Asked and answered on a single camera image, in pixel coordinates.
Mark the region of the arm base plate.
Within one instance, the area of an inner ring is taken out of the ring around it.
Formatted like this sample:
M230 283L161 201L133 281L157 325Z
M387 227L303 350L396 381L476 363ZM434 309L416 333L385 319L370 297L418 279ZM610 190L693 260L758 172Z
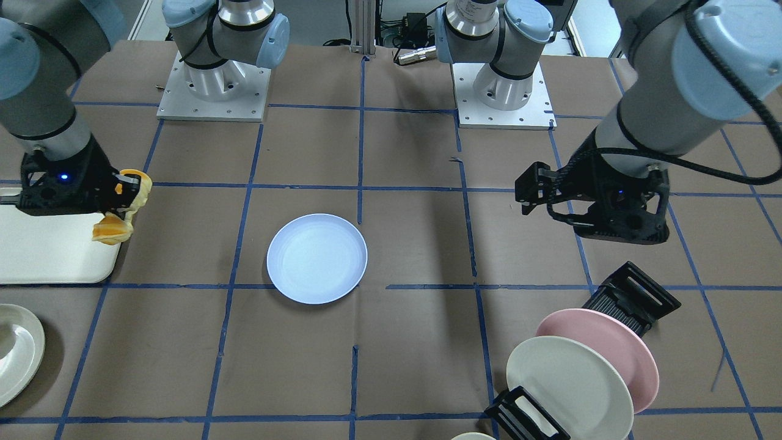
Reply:
M229 60L199 70L174 58L156 116L194 122L252 122L265 119L273 70Z
M482 129L547 130L557 126L542 69L531 77L500 77L489 64L451 65L459 126Z

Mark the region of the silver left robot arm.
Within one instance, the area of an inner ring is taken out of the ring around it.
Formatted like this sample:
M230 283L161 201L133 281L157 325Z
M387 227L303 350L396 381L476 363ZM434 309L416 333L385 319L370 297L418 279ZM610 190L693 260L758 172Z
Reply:
M479 62L481 102L499 111L526 103L545 45L567 1L447 1L434 9L439 61ZM668 239L668 167L749 186L780 180L725 172L684 159L727 122L754 112L780 146L763 103L780 86L780 2L611 1L614 52L637 78L559 170L533 163L516 179L523 215L545 206L580 237L652 245Z

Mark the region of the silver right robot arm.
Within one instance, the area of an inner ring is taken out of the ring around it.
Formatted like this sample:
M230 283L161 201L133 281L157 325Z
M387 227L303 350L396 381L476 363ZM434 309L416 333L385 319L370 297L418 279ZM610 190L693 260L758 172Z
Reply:
M271 1L165 1L162 12L198 97L217 95L210 75L234 86L237 62L279 66L290 41L290 22ZM146 203L151 179L112 167L67 94L125 25L114 1L2 2L2 127L24 150L21 190L3 205L123 222Z

